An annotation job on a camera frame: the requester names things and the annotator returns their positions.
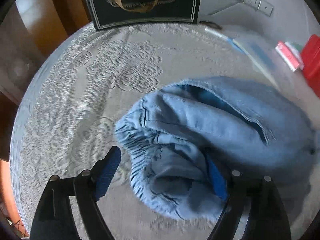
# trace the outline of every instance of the lace pattern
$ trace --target lace pattern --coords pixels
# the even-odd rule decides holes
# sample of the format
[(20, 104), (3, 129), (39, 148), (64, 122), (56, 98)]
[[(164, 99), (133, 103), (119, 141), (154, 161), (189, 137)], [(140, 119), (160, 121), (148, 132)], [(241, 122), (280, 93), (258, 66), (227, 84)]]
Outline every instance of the lace pattern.
[[(172, 40), (157, 41), (161, 37)], [(192, 44), (184, 48), (180, 38)], [(168, 55), (200, 60), (201, 75), (227, 74), (226, 66), (233, 69), (235, 65), (252, 72), (249, 59), (207, 35), (203, 26), (147, 24), (101, 32), (93, 24), (85, 27), (52, 66), (26, 125), (19, 180), (29, 228), (51, 175), (71, 177), (92, 168), (117, 145), (115, 122), (132, 103), (172, 80), (199, 73), (198, 66), (170, 65), (165, 61)], [(219, 61), (221, 57), (227, 58), (225, 63)], [(252, 75), (263, 80), (258, 73)], [(175, 221), (140, 203), (128, 184), (130, 167), (128, 154), (122, 151), (107, 195), (98, 202), (116, 239), (205, 239), (209, 235), (215, 221)], [(79, 235), (87, 239), (74, 199), (71, 204)]]

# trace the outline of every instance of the blue gripper pad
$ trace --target blue gripper pad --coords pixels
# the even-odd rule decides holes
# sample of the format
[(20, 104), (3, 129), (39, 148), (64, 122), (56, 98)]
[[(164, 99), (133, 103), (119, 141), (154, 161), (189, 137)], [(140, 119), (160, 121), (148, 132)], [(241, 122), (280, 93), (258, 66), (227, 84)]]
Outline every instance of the blue gripper pad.
[(96, 182), (96, 201), (98, 201), (101, 197), (103, 197), (106, 194), (111, 180), (114, 174), (116, 173), (116, 170), (121, 161), (121, 151), (118, 147), (115, 151), (110, 152), (108, 154), (111, 154), (111, 156), (109, 156), (108, 162), (106, 166), (103, 168)]

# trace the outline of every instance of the red box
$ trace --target red box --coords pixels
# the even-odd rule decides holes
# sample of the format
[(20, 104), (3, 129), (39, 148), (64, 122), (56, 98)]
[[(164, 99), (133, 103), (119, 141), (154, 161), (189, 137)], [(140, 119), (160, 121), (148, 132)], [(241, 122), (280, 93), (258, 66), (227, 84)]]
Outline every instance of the red box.
[(312, 35), (301, 52), (303, 75), (308, 85), (320, 98), (320, 38)]

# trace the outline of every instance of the blue fabric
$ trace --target blue fabric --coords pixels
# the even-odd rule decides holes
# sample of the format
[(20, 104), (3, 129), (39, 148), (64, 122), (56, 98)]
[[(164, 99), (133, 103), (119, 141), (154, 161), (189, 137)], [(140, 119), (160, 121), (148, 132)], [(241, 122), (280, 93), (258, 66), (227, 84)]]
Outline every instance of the blue fabric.
[(111, 156), (108, 157), (108, 162), (106, 166), (101, 171), (100, 176), (97, 179), (96, 182), (96, 190), (95, 190), (95, 199), (98, 201), (101, 197), (103, 197), (113, 179), (113, 176), (116, 173), (116, 170), (120, 164), (121, 161), (121, 151), (119, 148), (115, 149), (114, 152), (109, 152), (108, 155), (111, 154)]
[(299, 107), (260, 83), (184, 80), (136, 102), (115, 134), (131, 156), (135, 195), (168, 217), (219, 217), (225, 180), (207, 155), (252, 178), (271, 176), (287, 212), (308, 193), (315, 132)]

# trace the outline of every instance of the table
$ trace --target table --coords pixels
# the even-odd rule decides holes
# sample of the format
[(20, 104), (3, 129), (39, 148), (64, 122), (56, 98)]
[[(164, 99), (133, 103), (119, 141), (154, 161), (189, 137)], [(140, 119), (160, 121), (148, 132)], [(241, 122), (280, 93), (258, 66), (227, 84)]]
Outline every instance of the table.
[[(116, 121), (145, 93), (187, 77), (207, 75), (270, 85), (263, 74), (253, 70), (246, 55), (204, 29), (202, 25), (149, 24), (96, 33), (89, 24), (46, 60), (19, 107), (11, 141), (12, 186), (28, 231), (48, 178), (52, 174), (75, 176), (103, 158), (117, 145), (113, 137)], [(295, 81), (303, 84), (296, 93), (296, 103), (320, 128), (315, 114), (320, 100), (301, 75), (295, 76)], [(310, 101), (312, 107), (305, 104)], [(208, 237), (214, 221), (175, 221), (152, 212), (134, 197), (129, 174), (130, 160), (123, 151), (110, 188), (98, 201), (117, 239)], [(292, 225), (293, 239), (304, 233), (320, 208), (319, 176), (320, 167), (316, 166), (304, 211)], [(71, 205), (79, 235), (86, 239), (73, 198)]]

